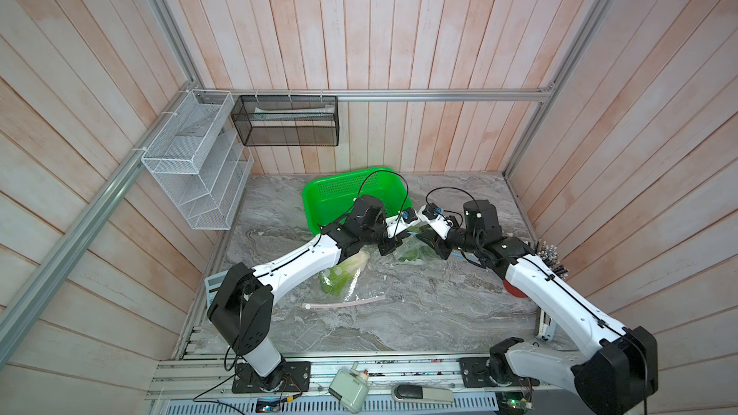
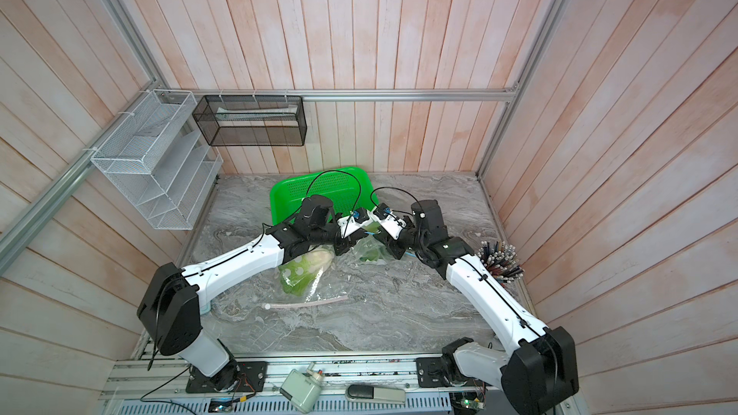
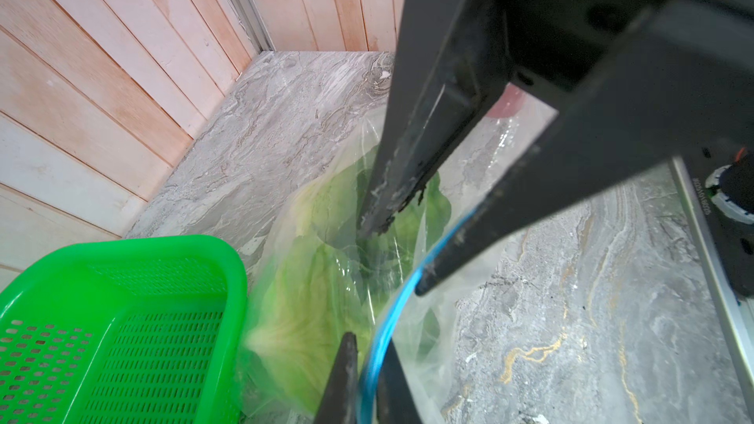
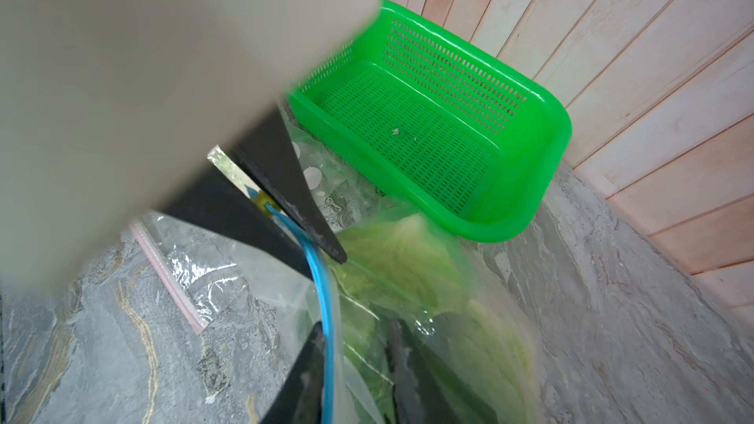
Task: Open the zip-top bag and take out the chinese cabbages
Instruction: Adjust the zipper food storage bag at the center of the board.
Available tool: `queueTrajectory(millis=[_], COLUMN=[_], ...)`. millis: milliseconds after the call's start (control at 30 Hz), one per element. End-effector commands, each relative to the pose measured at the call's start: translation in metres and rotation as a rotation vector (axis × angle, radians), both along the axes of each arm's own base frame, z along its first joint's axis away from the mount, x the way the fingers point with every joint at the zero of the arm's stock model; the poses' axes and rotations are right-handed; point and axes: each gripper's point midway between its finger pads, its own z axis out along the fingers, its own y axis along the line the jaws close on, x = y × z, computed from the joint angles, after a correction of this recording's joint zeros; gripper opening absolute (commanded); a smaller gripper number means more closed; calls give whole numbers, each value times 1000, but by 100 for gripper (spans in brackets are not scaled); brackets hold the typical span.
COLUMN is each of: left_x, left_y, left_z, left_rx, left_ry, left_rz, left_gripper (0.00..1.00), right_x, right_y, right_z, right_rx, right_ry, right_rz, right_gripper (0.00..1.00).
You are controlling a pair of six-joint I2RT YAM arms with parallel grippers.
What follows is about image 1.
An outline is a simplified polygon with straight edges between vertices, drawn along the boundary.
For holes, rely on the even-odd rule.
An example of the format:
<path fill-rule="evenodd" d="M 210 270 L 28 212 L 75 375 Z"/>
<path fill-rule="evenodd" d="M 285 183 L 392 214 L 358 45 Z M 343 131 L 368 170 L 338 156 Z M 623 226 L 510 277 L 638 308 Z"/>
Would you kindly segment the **clear zip bag blue seal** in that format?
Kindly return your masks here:
<path fill-rule="evenodd" d="M 455 217 L 439 217 L 428 223 L 414 220 L 407 223 L 398 217 L 386 225 L 387 234 L 395 238 L 400 246 L 397 258 L 400 261 L 417 261 L 417 259 L 449 259 L 455 246 L 449 243 L 451 232 L 459 230 L 459 222 Z"/>

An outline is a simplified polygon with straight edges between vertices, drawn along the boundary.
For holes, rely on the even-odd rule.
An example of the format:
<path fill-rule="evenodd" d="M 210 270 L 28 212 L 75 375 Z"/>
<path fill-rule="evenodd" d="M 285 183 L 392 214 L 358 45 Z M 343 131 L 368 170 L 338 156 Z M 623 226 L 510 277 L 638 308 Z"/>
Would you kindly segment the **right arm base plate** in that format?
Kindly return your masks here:
<path fill-rule="evenodd" d="M 463 357 L 459 360 L 465 388 L 538 386 L 537 378 L 523 378 L 514 374 L 501 357 Z"/>

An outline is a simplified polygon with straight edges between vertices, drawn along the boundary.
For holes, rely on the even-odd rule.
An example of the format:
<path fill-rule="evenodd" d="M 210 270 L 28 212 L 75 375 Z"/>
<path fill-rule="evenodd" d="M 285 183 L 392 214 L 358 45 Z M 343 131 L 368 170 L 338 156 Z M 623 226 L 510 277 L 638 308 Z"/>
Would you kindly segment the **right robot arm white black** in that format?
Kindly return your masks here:
<path fill-rule="evenodd" d="M 490 350 L 488 378 L 508 386 L 532 378 L 567 390 L 596 414 L 625 414 L 645 407 L 657 393 L 657 340 L 642 327 L 630 329 L 586 300 L 561 280 L 543 259 L 518 237 L 506 237 L 497 209 L 486 200 L 465 203 L 465 225 L 457 226 L 428 203 L 419 212 L 429 229 L 419 239 L 447 259 L 455 250 L 470 252 L 493 271 L 505 290 L 531 299 L 560 326 L 576 348 L 562 352 L 536 347 L 512 337 Z"/>

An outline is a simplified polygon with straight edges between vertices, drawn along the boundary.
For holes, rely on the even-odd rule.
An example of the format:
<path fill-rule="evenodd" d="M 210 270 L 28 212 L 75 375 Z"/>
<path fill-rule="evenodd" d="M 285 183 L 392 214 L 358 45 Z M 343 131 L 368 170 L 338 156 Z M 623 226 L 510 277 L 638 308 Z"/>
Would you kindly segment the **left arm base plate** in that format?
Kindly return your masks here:
<path fill-rule="evenodd" d="M 309 390 L 310 377 L 311 363 L 309 361 L 282 362 L 266 377 L 261 377 L 250 364 L 238 363 L 232 392 L 234 394 L 303 393 Z"/>

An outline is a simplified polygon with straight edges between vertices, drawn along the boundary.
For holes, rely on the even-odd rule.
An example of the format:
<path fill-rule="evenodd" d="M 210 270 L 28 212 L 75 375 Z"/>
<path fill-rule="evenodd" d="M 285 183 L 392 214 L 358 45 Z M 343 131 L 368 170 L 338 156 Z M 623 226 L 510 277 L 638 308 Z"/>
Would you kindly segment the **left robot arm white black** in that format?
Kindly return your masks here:
<path fill-rule="evenodd" d="M 416 222 L 417 213 L 410 207 L 388 217 L 381 200 L 363 195 L 295 251 L 253 268 L 244 263 L 232 266 L 208 308 L 209 322 L 236 358 L 245 360 L 261 380 L 278 380 L 284 372 L 284 358 L 269 338 L 274 305 L 366 245 L 377 246 L 383 255 L 394 251 Z"/>

